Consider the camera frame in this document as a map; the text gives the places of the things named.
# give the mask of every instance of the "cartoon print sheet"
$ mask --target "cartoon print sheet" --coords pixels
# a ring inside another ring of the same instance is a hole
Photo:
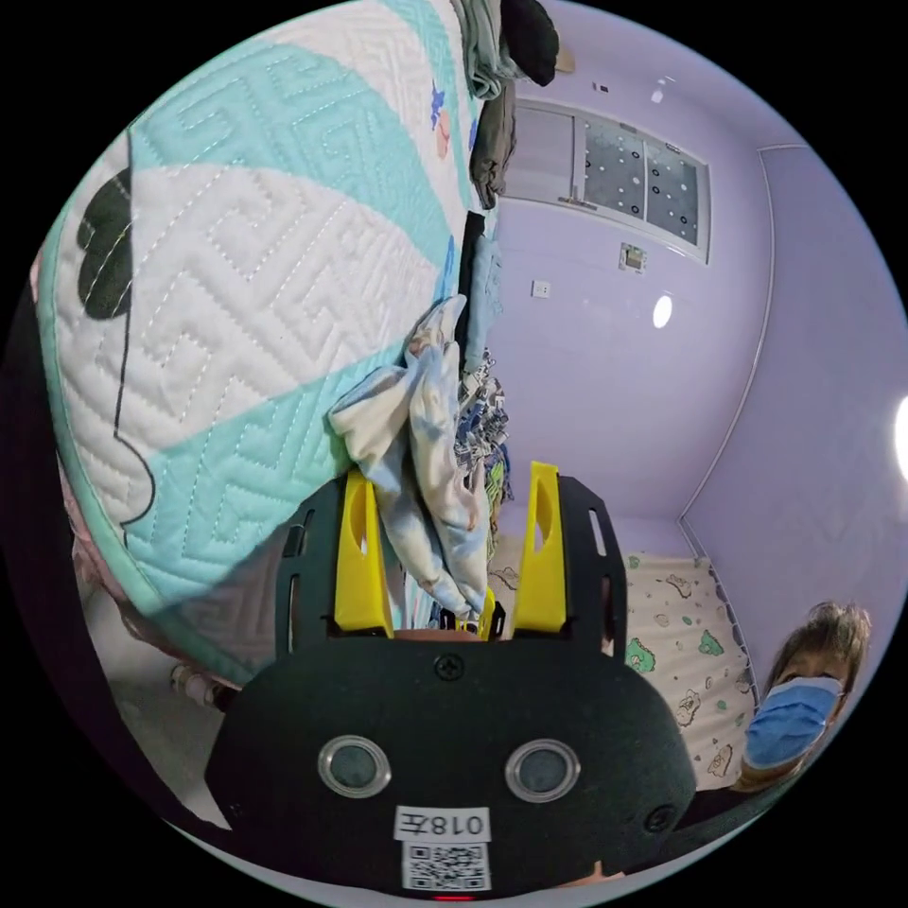
[[[523,539],[502,536],[489,584],[512,627]],[[738,774],[756,694],[722,588],[708,559],[624,559],[628,581],[627,663],[662,694],[688,747],[700,791]]]

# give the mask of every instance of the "floor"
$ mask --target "floor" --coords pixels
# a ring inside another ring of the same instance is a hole
[[[83,608],[120,715],[148,761],[189,810],[226,829],[204,782],[221,714],[171,689],[176,661],[131,637],[107,593],[86,590]]]

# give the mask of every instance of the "screw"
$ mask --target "screw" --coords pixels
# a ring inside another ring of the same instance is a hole
[[[664,804],[662,807],[657,807],[646,818],[643,825],[647,832],[664,832],[672,824],[674,815],[674,807],[671,804]]]
[[[463,678],[463,660],[451,653],[440,655],[435,660],[435,673],[443,681],[458,681]]]

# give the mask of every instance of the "face mask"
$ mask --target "face mask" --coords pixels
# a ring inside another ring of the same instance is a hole
[[[796,678],[772,688],[747,729],[744,762],[776,769],[803,757],[826,730],[841,695],[834,678]]]

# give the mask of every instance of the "lavender wall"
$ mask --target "lavender wall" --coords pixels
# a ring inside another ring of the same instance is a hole
[[[908,483],[894,420],[908,324],[863,221],[808,149],[764,154],[776,224],[770,319],[750,394],[687,513],[761,680],[812,605],[874,622],[869,679],[908,591]]]
[[[620,75],[622,81],[637,82],[641,102],[656,90],[664,96],[662,104],[692,102],[737,131],[752,148],[805,144],[759,96],[684,45],[592,7],[562,0],[545,0],[544,6],[577,58],[577,72],[598,74],[610,95],[612,80]]]
[[[593,488],[617,523],[674,521],[720,448],[758,348],[771,235],[756,139],[680,93],[667,91],[654,104],[655,81],[627,76],[613,62],[600,66],[605,55],[584,50],[586,25],[571,15],[593,17],[599,48],[626,44],[628,29],[640,32],[673,55],[678,84],[686,72],[702,83],[697,55],[595,10],[551,8],[577,71],[545,89],[520,83],[520,94],[631,123],[705,161],[712,240],[705,266],[583,212],[502,201],[505,311],[489,346],[511,416],[515,495],[526,501],[536,459]],[[729,104],[752,105],[729,75],[714,67],[708,75]],[[594,79],[608,84],[607,95],[593,91]],[[642,276],[619,270],[622,241],[647,250]],[[533,279],[551,282],[548,300],[531,297]],[[673,312],[656,330],[653,309],[663,294]]]

